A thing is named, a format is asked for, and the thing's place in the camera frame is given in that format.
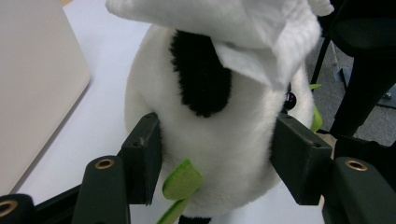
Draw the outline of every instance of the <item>white table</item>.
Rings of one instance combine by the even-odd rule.
[[[81,183],[92,160],[115,155],[127,137],[123,123],[124,89],[129,69],[148,24],[109,14],[104,0],[74,0],[64,7],[92,71],[87,90],[16,189],[35,204]],[[132,205],[133,224],[155,223],[166,207]],[[298,206],[280,184],[258,201],[213,224],[319,224],[321,208]]]

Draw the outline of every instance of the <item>green leaf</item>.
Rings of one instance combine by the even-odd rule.
[[[309,88],[310,88],[311,90],[317,89],[317,88],[319,88],[319,87],[321,87],[321,84],[311,84],[311,85],[309,85]]]
[[[323,126],[323,119],[318,111],[318,108],[314,105],[314,120],[312,122],[311,131],[317,132],[321,126]]]
[[[160,220],[157,222],[157,224],[174,224],[176,220],[181,216],[181,213],[183,213],[184,209],[186,208],[187,204],[189,203],[190,199],[184,199],[184,200],[179,200],[175,202],[166,212],[163,214],[163,216],[160,218]]]
[[[174,201],[187,199],[201,184],[201,174],[195,170],[190,160],[186,159],[166,178],[163,183],[163,196]]]

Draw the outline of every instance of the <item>gray floor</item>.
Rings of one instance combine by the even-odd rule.
[[[314,72],[321,42],[322,40],[306,60],[309,78]],[[318,83],[322,84],[322,87],[314,91],[315,102],[324,121],[323,130],[330,130],[333,117],[345,93],[344,84],[337,80],[334,71],[337,71],[339,67],[352,67],[352,63],[352,58],[330,44],[318,78]],[[369,118],[358,129],[355,137],[389,146],[396,141],[395,127],[396,110],[376,106]]]

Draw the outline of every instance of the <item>white plush fur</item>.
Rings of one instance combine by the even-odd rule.
[[[317,16],[327,16],[334,11],[330,0],[308,0],[308,4]]]
[[[188,217],[213,217],[254,201],[278,181],[269,162],[276,116],[284,91],[233,73],[229,103],[208,119],[181,104],[178,76],[169,44],[175,30],[153,25],[138,51],[128,80],[125,118],[128,131],[139,119],[156,112],[161,121],[163,169],[157,189],[186,158],[204,177],[184,211]],[[290,111],[311,125],[313,98],[304,69],[293,77],[298,104]]]

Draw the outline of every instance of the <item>white tissue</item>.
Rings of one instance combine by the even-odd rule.
[[[283,89],[318,41],[311,7],[327,6],[323,1],[329,0],[107,0],[106,6],[124,19],[208,35],[224,67]]]

